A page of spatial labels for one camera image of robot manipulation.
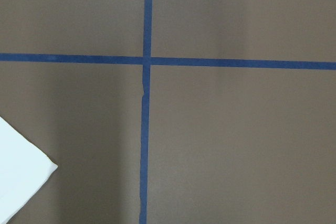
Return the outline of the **white printed t-shirt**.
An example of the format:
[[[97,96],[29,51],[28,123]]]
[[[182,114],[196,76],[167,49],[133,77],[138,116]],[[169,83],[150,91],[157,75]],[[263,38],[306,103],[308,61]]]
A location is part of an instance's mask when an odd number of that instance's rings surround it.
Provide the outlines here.
[[[58,168],[1,119],[1,223],[7,223]]]

